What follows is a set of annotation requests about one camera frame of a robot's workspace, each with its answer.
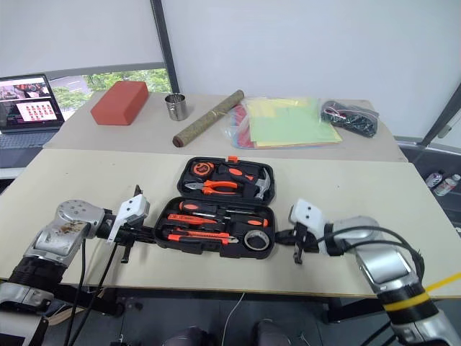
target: black tool case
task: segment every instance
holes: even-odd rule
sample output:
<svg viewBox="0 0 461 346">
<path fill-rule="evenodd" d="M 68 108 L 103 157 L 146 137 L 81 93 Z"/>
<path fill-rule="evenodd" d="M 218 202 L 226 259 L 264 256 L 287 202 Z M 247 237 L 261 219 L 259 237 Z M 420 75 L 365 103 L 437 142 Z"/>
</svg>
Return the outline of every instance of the black tool case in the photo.
<svg viewBox="0 0 461 346">
<path fill-rule="evenodd" d="M 230 173 L 229 169 L 237 169 L 242 175 L 235 174 L 237 172 L 235 170 Z M 258 199 L 256 195 L 259 188 L 256 186 L 256 181 L 264 179 L 264 172 L 268 174 L 267 179 L 270 181 L 270 186 L 262 199 Z M 190 183 L 206 181 L 231 181 L 238 186 L 237 188 L 213 188 L 221 192 L 229 192 L 226 195 L 216 193 L 206 195 L 200 188 L 192 190 L 187 187 Z M 231 258 L 249 257 L 262 260 L 269 256 L 275 243 L 276 231 L 274 212 L 267 207 L 275 196 L 274 172 L 269 165 L 239 161 L 234 156 L 229 156 L 228 160 L 215 157 L 194 157 L 187 162 L 177 188 L 182 196 L 173 198 L 167 203 L 153 229 L 157 245 L 191 254 L 214 251 L 219 252 L 221 257 Z M 205 214 L 205 216 L 197 215 L 192 210 L 185 211 L 184 206 L 190 208 L 194 203 L 201 203 L 201 206 L 206 205 L 207 208 L 216 208 L 216 210 L 213 213 L 200 211 L 200 214 Z M 227 210 L 246 213 L 234 213 Z M 209 219 L 211 221 L 208 222 L 215 221 L 215 223 L 188 224 L 183 220 L 177 220 L 175 215 L 178 214 Z M 238 242 L 223 244 L 219 239 L 196 239 L 182 235 L 180 240 L 169 239 L 173 237 L 171 234 L 184 234 L 183 230 L 227 233 L 235 237 Z"/>
</svg>

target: toolbox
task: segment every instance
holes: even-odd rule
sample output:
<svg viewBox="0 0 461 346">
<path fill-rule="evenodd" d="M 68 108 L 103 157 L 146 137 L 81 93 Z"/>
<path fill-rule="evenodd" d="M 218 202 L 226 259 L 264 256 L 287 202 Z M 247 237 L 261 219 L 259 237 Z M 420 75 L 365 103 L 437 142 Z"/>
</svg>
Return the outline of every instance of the toolbox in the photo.
<svg viewBox="0 0 461 346">
<path fill-rule="evenodd" d="M 153 229 L 157 245 L 191 254 L 264 259 L 275 243 L 274 172 L 267 164 L 194 157 Z"/>
</svg>

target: red foam block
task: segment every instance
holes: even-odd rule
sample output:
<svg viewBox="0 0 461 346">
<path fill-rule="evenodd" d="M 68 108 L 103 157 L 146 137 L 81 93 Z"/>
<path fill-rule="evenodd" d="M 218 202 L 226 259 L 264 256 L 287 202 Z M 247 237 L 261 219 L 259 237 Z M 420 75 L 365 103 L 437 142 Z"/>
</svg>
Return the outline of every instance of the red foam block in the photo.
<svg viewBox="0 0 461 346">
<path fill-rule="evenodd" d="M 117 81 L 91 109 L 98 125 L 129 125 L 148 98 L 143 81 Z"/>
</svg>

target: laptop keyboard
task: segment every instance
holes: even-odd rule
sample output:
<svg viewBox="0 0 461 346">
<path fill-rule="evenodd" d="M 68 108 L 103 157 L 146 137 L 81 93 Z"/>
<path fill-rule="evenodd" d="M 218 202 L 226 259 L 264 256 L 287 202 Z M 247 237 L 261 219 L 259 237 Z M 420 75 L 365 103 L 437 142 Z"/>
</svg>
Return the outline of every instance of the laptop keyboard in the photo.
<svg viewBox="0 0 461 346">
<path fill-rule="evenodd" d="M 15 133 L 0 135 L 0 149 L 40 148 L 55 132 Z"/>
</svg>

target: spray can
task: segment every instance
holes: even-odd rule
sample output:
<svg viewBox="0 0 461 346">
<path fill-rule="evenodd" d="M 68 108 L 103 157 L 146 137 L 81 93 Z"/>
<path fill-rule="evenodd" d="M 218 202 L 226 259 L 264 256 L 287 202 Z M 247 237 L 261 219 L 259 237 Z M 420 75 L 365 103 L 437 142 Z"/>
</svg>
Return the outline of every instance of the spray can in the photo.
<svg viewBox="0 0 461 346">
<path fill-rule="evenodd" d="M 442 181 L 444 176 L 444 171 L 434 172 L 429 175 L 426 179 L 427 187 L 434 187 L 435 185 L 439 184 Z"/>
<path fill-rule="evenodd" d="M 452 177 L 446 178 L 443 181 L 443 183 L 441 183 L 439 186 L 433 189 L 434 194 L 436 194 L 439 197 L 445 196 L 448 192 L 455 188 L 460 179 L 461 177 L 458 174 L 453 174 Z"/>
</svg>

